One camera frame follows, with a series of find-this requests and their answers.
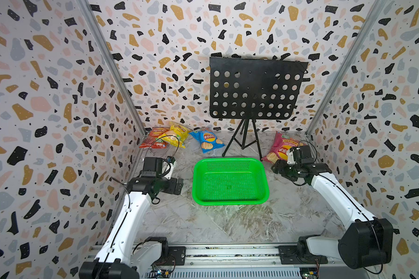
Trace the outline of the pink chips bag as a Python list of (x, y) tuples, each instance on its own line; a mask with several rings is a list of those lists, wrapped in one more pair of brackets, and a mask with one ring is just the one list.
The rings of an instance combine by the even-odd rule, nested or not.
[(262, 160), (274, 164), (278, 160), (287, 160), (287, 153), (292, 147), (304, 146), (299, 140), (286, 134), (275, 133), (274, 142), (269, 152), (262, 157)]

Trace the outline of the red chips bag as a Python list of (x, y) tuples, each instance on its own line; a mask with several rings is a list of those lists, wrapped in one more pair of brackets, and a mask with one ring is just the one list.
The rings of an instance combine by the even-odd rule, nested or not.
[(162, 139), (160, 136), (168, 131), (166, 127), (155, 127), (153, 128), (148, 136), (143, 140), (139, 145), (139, 148), (152, 148), (152, 149), (166, 149), (168, 143)]

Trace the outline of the yellow chips bag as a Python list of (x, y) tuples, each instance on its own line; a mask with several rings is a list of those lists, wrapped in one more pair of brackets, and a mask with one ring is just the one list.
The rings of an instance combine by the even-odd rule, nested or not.
[(189, 136), (191, 129), (176, 122), (169, 122), (169, 125), (169, 129), (161, 134), (158, 139), (175, 147), (186, 148), (185, 141)]

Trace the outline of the blue chips bag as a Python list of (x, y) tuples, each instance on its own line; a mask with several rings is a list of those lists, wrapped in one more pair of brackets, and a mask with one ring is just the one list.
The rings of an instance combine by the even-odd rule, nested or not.
[(203, 153), (208, 153), (225, 146), (223, 141), (211, 129), (202, 128), (191, 131), (189, 134), (199, 142)]

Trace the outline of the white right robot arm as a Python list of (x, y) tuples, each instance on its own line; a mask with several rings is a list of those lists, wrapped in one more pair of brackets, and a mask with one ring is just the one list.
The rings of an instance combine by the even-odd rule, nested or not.
[(393, 226), (379, 219), (360, 205), (341, 185), (332, 170), (318, 163), (308, 145), (292, 147), (286, 160), (277, 160), (271, 167), (296, 183), (302, 179), (313, 187), (335, 211), (345, 233), (340, 239), (322, 236), (300, 237), (296, 258), (301, 263), (320, 264), (323, 258), (341, 260), (351, 269), (383, 267), (392, 260)]

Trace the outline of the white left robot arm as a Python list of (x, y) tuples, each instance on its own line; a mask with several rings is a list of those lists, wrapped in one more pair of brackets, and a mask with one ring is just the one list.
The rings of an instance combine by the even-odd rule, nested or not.
[(125, 197), (119, 216), (102, 248), (93, 260), (85, 261), (81, 279), (139, 279), (158, 265), (176, 260), (165, 237), (135, 240), (145, 213), (160, 202), (159, 193), (180, 195), (183, 180), (172, 177), (176, 159), (146, 157), (140, 173), (124, 183)]

